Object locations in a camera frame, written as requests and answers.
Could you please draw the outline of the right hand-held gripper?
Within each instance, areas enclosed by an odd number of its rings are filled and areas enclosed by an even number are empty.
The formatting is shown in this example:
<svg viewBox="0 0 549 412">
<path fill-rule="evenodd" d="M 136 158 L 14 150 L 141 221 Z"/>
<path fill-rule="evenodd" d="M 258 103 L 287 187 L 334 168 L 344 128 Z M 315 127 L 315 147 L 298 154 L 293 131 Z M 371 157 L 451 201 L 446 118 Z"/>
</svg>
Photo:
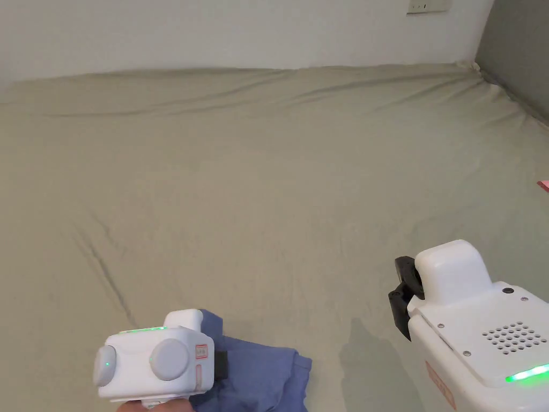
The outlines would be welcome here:
<svg viewBox="0 0 549 412">
<path fill-rule="evenodd" d="M 388 298 L 426 411 L 548 411 L 548 303 L 455 240 L 395 259 Z"/>
</svg>

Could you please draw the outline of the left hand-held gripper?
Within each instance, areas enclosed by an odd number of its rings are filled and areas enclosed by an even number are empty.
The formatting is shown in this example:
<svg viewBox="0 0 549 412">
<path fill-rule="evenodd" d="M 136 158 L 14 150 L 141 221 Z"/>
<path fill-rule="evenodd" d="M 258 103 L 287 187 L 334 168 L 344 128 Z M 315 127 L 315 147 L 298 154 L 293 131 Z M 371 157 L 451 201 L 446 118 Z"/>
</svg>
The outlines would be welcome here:
<svg viewBox="0 0 549 412">
<path fill-rule="evenodd" d="M 204 394 L 228 375 L 222 335 L 222 318 L 198 308 L 170 312 L 159 327 L 111 335 L 94 362 L 98 395 L 153 408 Z"/>
</svg>

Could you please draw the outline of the person's left hand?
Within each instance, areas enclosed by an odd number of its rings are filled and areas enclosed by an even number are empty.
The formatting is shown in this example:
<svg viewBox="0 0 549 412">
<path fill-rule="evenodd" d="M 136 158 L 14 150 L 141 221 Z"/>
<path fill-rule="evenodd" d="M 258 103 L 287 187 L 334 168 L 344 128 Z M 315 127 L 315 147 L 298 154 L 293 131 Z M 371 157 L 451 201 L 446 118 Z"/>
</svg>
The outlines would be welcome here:
<svg viewBox="0 0 549 412">
<path fill-rule="evenodd" d="M 116 412 L 193 412 L 194 408 L 187 399 L 172 399 L 165 403 L 155 404 L 152 408 L 145 407 L 140 400 L 131 400 L 120 405 Z"/>
</svg>

